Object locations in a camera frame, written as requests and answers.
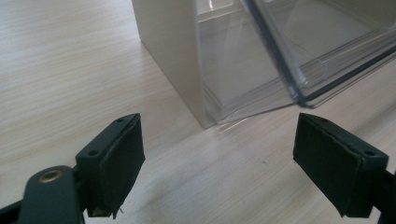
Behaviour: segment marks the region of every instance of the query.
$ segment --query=dark green clamp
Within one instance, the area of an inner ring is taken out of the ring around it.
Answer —
[[[379,223],[396,223],[387,154],[327,119],[300,114],[293,156],[341,216],[368,217],[375,206]]]

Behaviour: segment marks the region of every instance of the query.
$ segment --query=wooden floor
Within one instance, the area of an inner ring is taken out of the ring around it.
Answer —
[[[314,110],[207,130],[140,43],[130,0],[0,2],[0,206],[113,119],[141,113],[147,160],[116,220],[87,223],[376,223],[341,218],[292,160],[300,112],[342,125],[396,169],[396,61]]]

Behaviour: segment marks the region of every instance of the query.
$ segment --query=screw hole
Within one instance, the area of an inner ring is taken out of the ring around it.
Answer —
[[[372,151],[364,151],[364,154],[366,154],[367,156],[375,156],[375,153]]]
[[[42,176],[38,178],[38,181],[41,183],[49,183],[61,177],[63,172],[60,170],[52,170],[44,173]]]
[[[88,155],[90,155],[90,156],[95,156],[95,155],[97,155],[98,154],[98,151],[96,151],[96,150],[92,150],[92,151],[90,151],[89,153],[88,153]]]

